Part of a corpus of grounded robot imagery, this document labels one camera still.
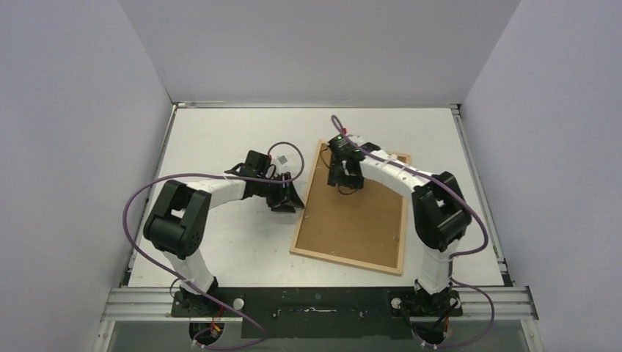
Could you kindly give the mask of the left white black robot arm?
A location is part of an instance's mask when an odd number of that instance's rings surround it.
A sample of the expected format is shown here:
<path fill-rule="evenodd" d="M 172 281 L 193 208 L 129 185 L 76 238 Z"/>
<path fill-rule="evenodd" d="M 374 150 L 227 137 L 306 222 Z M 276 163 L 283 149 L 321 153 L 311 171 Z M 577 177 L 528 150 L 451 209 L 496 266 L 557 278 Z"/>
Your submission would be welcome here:
<path fill-rule="evenodd" d="M 200 251 L 210 210 L 228 202 L 260 197 L 275 213 L 304 208 L 290 172 L 282 172 L 268 155 L 251 150 L 245 161 L 200 182 L 164 183 L 143 228 L 143 236 L 169 260 L 180 274 L 176 300 L 198 314 L 216 313 L 217 278 L 208 270 Z"/>

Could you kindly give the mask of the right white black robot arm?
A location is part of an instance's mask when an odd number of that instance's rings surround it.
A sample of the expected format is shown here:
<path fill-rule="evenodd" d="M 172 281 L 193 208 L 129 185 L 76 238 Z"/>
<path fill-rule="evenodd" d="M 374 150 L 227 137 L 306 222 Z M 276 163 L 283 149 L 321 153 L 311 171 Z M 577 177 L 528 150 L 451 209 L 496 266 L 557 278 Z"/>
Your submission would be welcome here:
<path fill-rule="evenodd" d="M 414 280 L 414 309 L 423 316 L 461 314 L 459 295 L 450 281 L 450 257 L 472 222 L 463 206 L 456 178 L 413 168 L 378 145 L 353 144 L 344 136 L 330 139 L 328 185 L 361 189 L 371 180 L 410 201 L 414 228 L 424 246 L 422 267 Z"/>

